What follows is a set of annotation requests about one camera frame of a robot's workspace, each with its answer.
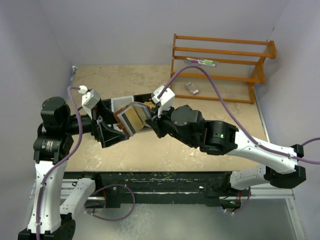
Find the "brown leather card holder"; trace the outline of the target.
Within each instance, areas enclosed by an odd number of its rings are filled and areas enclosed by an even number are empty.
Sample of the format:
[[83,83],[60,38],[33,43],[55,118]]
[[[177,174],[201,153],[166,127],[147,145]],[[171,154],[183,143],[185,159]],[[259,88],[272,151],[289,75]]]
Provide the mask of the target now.
[[146,120],[151,118],[151,108],[147,104],[134,101],[113,115],[118,123],[118,128],[130,137],[143,129],[150,128]]

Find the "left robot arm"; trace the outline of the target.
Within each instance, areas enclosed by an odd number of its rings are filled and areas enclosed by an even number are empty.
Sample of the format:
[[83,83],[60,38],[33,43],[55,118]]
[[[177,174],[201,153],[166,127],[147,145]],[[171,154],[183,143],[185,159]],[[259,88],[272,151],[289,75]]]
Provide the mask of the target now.
[[[62,183],[68,159],[76,152],[83,134],[90,133],[103,148],[128,139],[113,129],[113,112],[95,94],[82,96],[85,115],[71,110],[61,97],[51,97],[42,103],[42,123],[33,144],[35,161],[35,192],[33,209],[26,229],[18,234],[19,240],[71,240],[75,234],[76,217],[89,195],[103,191],[98,173],[85,173],[75,184],[71,194],[61,203]],[[73,147],[73,136],[78,136]]]

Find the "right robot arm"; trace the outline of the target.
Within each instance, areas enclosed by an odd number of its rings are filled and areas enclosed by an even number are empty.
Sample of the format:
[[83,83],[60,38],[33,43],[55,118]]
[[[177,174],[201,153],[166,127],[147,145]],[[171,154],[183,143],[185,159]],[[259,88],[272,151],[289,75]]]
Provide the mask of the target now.
[[296,160],[303,155],[302,146],[284,147],[257,138],[249,139],[236,126],[220,120],[206,120],[200,111],[188,105],[171,107],[162,113],[155,109],[145,122],[159,138],[170,135],[208,155],[236,156],[258,163],[256,167],[227,174],[222,190],[228,196],[266,183],[293,189],[307,179],[306,169]]

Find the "gold credit card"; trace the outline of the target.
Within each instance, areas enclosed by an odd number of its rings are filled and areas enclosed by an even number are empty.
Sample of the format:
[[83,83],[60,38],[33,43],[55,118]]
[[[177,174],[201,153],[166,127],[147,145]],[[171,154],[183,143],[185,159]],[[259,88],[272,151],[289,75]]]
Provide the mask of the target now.
[[144,124],[133,106],[122,110],[118,115],[118,127],[130,137],[139,132]]

